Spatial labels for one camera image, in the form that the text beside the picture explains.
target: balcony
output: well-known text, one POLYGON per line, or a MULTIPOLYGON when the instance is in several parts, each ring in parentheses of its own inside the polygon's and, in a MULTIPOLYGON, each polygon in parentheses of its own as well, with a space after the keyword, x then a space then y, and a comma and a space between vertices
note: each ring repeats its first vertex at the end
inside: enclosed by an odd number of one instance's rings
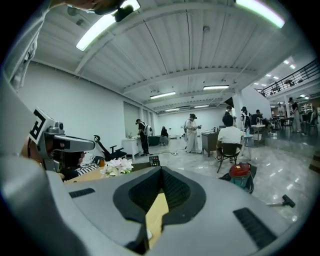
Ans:
POLYGON ((294 73, 271 84, 267 88, 263 90, 260 90, 260 89, 256 89, 256 90, 259 93, 261 93, 264 97, 269 98, 274 94, 283 92, 288 89, 292 89, 292 87, 302 86, 307 82, 311 82, 319 77, 320 77, 320 64, 319 64, 319 60, 315 59, 309 64, 295 71, 294 73))

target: staircase railing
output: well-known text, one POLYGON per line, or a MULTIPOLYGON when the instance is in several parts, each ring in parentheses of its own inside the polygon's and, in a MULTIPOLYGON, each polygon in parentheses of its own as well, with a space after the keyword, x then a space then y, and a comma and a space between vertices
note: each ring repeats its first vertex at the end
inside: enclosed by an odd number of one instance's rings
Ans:
POLYGON ((309 64, 300 68, 299 70, 293 72, 285 78, 282 78, 281 80, 276 81, 267 88, 261 90, 260 93, 263 96, 268 97, 278 92, 282 92, 283 90, 286 90, 293 86, 296 86, 297 84, 300 84, 303 81, 308 80, 317 74, 320 74, 320 64, 319 60, 316 58, 309 64))

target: fluorescent light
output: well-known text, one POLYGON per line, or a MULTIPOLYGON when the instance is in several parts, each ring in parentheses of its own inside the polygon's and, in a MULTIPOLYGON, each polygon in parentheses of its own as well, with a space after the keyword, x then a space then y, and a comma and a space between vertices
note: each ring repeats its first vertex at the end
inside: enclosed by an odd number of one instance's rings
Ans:
POLYGON ((204 90, 228 89, 229 85, 212 85, 203 87, 204 90))
POLYGON ((236 0, 236 3, 262 15, 279 28, 282 28, 285 24, 285 21, 280 16, 258 1, 236 0))
POLYGON ((289 186, 286 187, 287 190, 291 189, 294 185, 290 184, 289 186))
POLYGON ((167 110, 165 110, 165 112, 176 111, 176 110, 179 110, 179 109, 180 109, 180 108, 167 109, 167 110))
POLYGON ((165 97, 165 96, 170 96, 170 95, 175 95, 176 92, 168 92, 168 93, 163 93, 163 94, 159 94, 159 95, 155 95, 155 96, 151 96, 150 99, 157 99, 157 98, 161 98, 161 97, 165 97))
MULTIPOLYGON (((132 5, 134 11, 140 8, 137 0, 127 0, 121 5, 121 7, 123 8, 127 5, 132 5)), ((95 38, 97 38, 111 24, 116 22, 115 17, 113 17, 112 14, 113 13, 109 13, 102 16, 95 24, 93 24, 75 47, 77 47, 80 51, 84 51, 95 38)))
POLYGON ((195 106, 194 108, 205 108, 205 107, 209 107, 209 105, 195 106))

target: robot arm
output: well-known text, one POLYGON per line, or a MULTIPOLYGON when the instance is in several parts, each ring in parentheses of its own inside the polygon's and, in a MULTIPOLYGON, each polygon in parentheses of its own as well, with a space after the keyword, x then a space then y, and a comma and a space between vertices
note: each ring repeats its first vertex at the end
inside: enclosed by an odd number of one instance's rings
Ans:
POLYGON ((29 138, 36 144, 45 170, 58 172, 60 162, 54 159, 56 153, 90 151, 95 148, 94 141, 66 136, 64 124, 51 118, 39 107, 33 113, 36 121, 29 138))

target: white flowers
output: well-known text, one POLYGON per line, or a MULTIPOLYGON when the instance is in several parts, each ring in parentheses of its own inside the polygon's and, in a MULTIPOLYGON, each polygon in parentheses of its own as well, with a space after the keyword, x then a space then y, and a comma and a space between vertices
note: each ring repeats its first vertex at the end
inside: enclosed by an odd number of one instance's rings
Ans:
POLYGON ((130 173, 132 170, 132 160, 123 159, 113 159, 106 162, 104 168, 100 171, 102 175, 108 173, 111 176, 119 176, 120 174, 130 173))

